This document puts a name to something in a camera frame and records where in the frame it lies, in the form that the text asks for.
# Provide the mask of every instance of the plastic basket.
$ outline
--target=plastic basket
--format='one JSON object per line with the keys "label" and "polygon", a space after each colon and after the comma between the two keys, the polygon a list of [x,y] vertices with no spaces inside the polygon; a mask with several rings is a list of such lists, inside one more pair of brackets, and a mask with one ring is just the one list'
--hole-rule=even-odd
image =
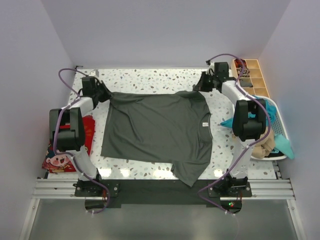
{"label": "plastic basket", "polygon": [[[274,134],[282,134],[283,136],[285,136],[286,139],[289,139],[287,131],[286,131],[286,127],[284,125],[284,121],[282,120],[282,117],[280,115],[279,108],[278,108],[277,104],[269,97],[266,97],[266,96],[257,96],[257,97],[261,98],[261,99],[268,100],[269,104],[275,106],[275,108],[276,108],[275,121],[272,124],[272,129],[274,131]],[[261,161],[276,161],[276,160],[286,159],[287,156],[283,155],[283,156],[273,156],[273,157],[264,157],[264,158],[256,158],[254,156],[251,156],[251,158],[254,160],[261,160]]]}

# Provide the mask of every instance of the metal bar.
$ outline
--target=metal bar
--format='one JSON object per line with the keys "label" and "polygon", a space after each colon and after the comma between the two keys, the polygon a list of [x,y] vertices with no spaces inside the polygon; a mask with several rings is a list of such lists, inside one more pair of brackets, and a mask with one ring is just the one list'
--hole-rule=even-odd
{"label": "metal bar", "polygon": [[[38,179],[32,198],[34,199],[98,199],[101,197],[76,197],[73,184],[76,179]],[[249,180],[252,197],[244,200],[294,200],[290,180]],[[233,200],[233,197],[222,197],[221,200]]]}
{"label": "metal bar", "polygon": [[292,218],[292,222],[293,222],[294,229],[295,229],[298,240],[306,240],[307,235],[306,235],[305,229],[303,227],[301,218],[300,218],[298,210],[297,210],[296,201],[295,200],[287,200],[286,202],[288,203],[288,208],[290,211],[290,215]]}
{"label": "metal bar", "polygon": [[28,240],[36,218],[40,199],[31,199],[19,240]]}

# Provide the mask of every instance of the white wall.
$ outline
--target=white wall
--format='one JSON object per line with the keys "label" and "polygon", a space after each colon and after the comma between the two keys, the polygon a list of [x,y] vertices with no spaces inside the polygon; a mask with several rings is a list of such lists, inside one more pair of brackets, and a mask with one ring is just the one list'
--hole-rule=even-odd
{"label": "white wall", "polygon": [[203,67],[225,52],[257,58],[290,0],[42,2],[75,64],[142,68]]}
{"label": "white wall", "polygon": [[15,240],[43,176],[49,110],[67,100],[58,70],[72,63],[40,0],[2,0],[0,33],[0,238]]}
{"label": "white wall", "polygon": [[291,178],[310,240],[320,238],[319,10],[318,0],[292,0],[259,58],[296,155],[280,169]]}

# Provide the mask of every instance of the beige cloth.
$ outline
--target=beige cloth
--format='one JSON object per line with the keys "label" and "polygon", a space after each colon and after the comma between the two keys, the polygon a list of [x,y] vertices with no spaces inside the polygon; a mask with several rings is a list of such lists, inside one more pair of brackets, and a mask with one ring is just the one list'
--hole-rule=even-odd
{"label": "beige cloth", "polygon": [[[265,128],[265,132],[260,136],[260,138],[265,136],[267,131],[268,127]],[[269,135],[254,146],[252,156],[257,159],[263,159],[264,157],[269,156],[270,152],[275,148],[275,146],[275,132],[271,128]]]}

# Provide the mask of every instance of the white speckled tabletop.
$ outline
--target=white speckled tabletop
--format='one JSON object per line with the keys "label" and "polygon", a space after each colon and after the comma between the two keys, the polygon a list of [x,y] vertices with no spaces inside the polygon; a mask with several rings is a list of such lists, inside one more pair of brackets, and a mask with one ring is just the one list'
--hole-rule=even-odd
{"label": "white speckled tabletop", "polygon": [[[89,73],[93,69],[81,69]],[[99,78],[112,92],[135,94],[173,94],[192,91],[201,69],[99,69]],[[73,88],[82,87],[82,75],[77,73]],[[219,125],[233,116],[232,103],[217,90],[202,92],[211,112],[210,128],[213,137],[211,163],[199,179],[217,179],[230,166],[235,138],[232,130]],[[69,102],[75,98],[71,93]],[[101,156],[102,141],[109,110],[109,101],[99,103],[91,113],[95,119],[95,134],[90,159],[104,179],[177,179],[171,173],[171,163],[151,163]],[[50,179],[77,179],[76,173],[50,173]],[[271,161],[251,160],[249,179],[276,179]]]}

